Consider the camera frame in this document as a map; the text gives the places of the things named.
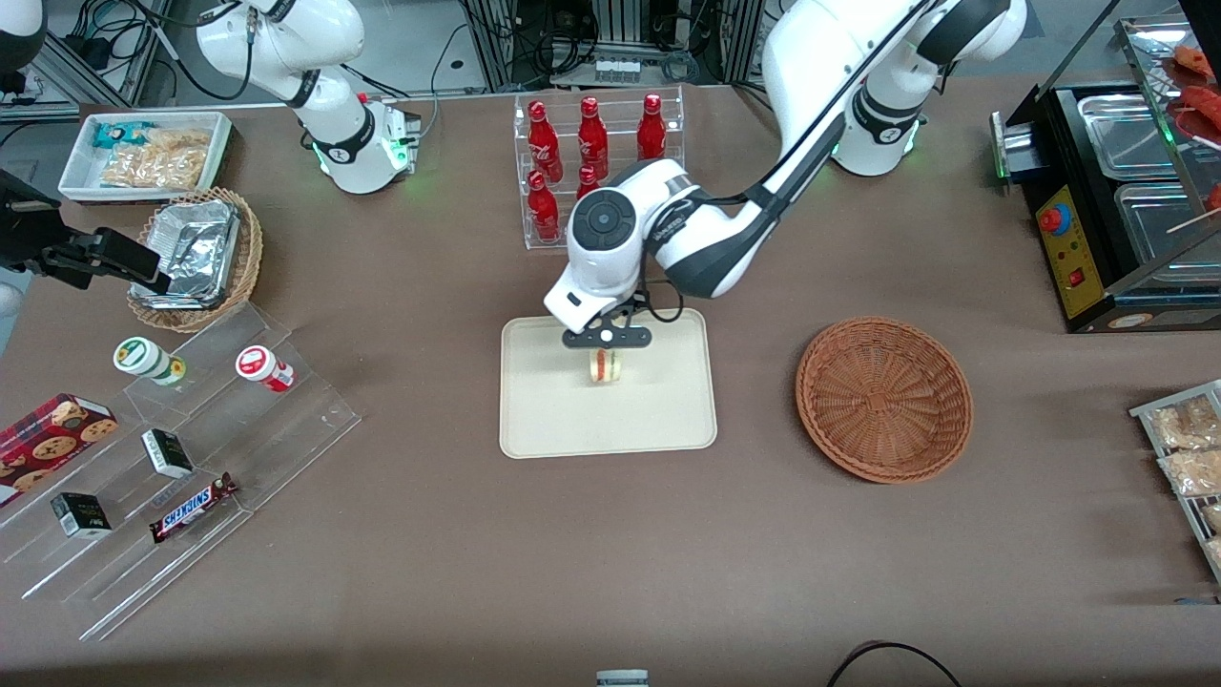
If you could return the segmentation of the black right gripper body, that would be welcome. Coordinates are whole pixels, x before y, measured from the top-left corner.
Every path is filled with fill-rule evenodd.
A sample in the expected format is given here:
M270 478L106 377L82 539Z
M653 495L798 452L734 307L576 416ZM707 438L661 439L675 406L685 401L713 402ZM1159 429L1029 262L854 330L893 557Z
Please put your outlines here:
M44 248L81 248L83 232L63 222L59 201L35 192L9 171L1 173L1 265L40 277Z

